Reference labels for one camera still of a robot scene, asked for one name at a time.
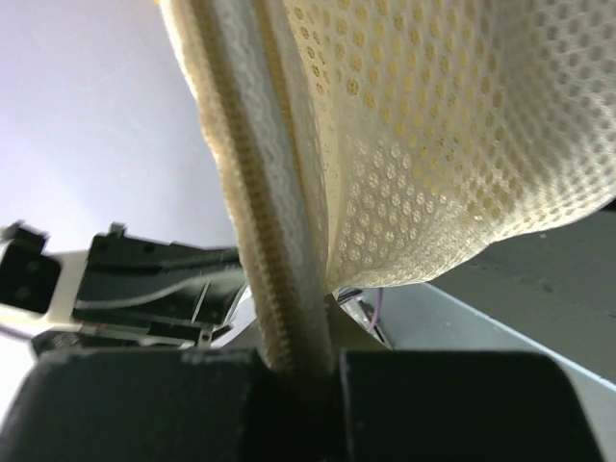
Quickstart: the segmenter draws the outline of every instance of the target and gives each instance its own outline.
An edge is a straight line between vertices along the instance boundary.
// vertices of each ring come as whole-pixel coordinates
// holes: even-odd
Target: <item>hexagonal mesh pattern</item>
[[[616,2],[284,3],[324,164],[330,289],[429,280],[615,194]]]

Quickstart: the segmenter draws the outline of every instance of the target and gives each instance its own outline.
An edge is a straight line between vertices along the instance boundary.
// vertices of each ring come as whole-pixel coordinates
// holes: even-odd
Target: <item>white wall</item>
[[[0,224],[52,248],[113,220],[189,244],[233,244],[193,99],[152,0],[0,2]]]

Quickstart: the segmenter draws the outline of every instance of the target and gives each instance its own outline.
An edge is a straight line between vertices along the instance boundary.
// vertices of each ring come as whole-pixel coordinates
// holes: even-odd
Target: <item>black clamp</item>
[[[0,460],[604,461],[548,357],[355,351],[339,365],[316,421],[256,352],[56,351],[15,401]]]
[[[92,240],[75,320],[190,342],[225,324],[246,287],[237,248],[161,244],[125,231],[113,224]]]
[[[44,315],[49,310],[62,264],[42,251],[47,235],[16,222],[2,230],[0,304]]]

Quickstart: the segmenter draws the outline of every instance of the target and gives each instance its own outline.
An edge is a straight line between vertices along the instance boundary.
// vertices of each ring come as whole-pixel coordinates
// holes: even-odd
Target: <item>gray panel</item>
[[[434,281],[616,382],[616,214],[488,247]]]

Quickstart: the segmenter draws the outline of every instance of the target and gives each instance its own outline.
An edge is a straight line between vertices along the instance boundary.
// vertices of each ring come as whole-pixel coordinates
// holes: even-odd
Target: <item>gray surface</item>
[[[616,460],[616,386],[612,383],[427,284],[385,290],[381,324],[396,349],[548,354],[572,381],[606,459]]]
[[[494,244],[434,284],[616,381],[616,214]]]

